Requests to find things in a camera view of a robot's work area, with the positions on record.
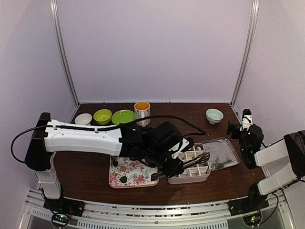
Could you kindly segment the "pink divided tin box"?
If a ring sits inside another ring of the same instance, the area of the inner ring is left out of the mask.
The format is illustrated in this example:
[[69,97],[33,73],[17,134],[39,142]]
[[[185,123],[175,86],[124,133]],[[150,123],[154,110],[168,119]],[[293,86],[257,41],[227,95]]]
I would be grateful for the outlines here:
[[[203,149],[202,143],[195,143],[191,149],[184,153],[180,153],[178,158],[181,159],[184,163],[194,159],[195,157],[206,153]],[[208,162],[194,165],[186,169],[182,174],[176,175],[171,178],[167,178],[167,181],[174,184],[187,184],[187,183],[196,183],[204,182],[208,179],[211,173]]]

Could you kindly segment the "pink rabbit tin lid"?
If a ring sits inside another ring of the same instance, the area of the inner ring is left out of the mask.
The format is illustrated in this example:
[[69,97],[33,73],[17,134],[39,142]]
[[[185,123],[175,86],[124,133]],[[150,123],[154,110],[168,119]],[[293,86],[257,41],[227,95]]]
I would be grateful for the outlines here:
[[217,138],[202,141],[205,152],[210,153],[208,165],[211,171],[233,167],[240,164],[241,159],[228,138]]

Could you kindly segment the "metal serving tongs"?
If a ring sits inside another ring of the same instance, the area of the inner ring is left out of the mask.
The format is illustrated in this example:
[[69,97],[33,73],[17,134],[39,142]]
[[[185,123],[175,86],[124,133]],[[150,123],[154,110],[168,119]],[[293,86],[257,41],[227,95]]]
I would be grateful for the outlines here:
[[[208,153],[203,153],[203,154],[195,157],[194,159],[191,159],[190,161],[185,162],[184,166],[183,166],[184,170],[186,170],[186,169],[188,169],[188,168],[190,168],[194,165],[205,163],[209,160],[209,158],[210,158],[210,153],[209,152]],[[160,179],[162,177],[166,177],[166,176],[163,174],[163,172],[161,170],[160,172],[154,173],[154,174],[151,175],[151,181],[155,181],[155,180]]]

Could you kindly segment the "floral pink tray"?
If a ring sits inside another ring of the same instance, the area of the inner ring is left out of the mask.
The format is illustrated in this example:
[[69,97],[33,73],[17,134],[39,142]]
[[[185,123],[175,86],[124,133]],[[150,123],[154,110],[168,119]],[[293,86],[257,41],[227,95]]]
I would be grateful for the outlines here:
[[153,187],[159,183],[159,179],[151,180],[155,173],[158,173],[157,168],[148,167],[137,160],[110,157],[108,181],[112,188]]

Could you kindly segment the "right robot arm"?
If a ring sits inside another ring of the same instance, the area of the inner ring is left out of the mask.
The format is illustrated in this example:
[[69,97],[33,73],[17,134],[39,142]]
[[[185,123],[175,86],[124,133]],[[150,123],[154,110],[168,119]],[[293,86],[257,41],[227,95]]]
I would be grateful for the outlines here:
[[275,191],[289,187],[305,176],[305,132],[303,130],[287,134],[278,142],[261,149],[264,134],[262,129],[246,118],[241,125],[228,123],[227,135],[239,141],[242,159],[248,169],[266,166],[277,160],[288,158],[282,169],[253,184],[248,196],[230,200],[232,214],[255,211],[267,207],[266,198]]

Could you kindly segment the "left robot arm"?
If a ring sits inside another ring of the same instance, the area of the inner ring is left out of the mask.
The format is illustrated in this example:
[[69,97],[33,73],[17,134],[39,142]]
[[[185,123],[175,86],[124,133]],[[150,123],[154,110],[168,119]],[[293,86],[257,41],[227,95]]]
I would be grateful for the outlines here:
[[24,161],[35,172],[45,198],[58,212],[64,212],[69,204],[61,194],[53,153],[76,151],[128,157],[158,168],[165,177],[173,177],[184,171],[177,156],[184,148],[183,141],[180,131],[170,122],[156,128],[141,127],[136,121],[106,127],[84,126],[63,123],[42,113]]

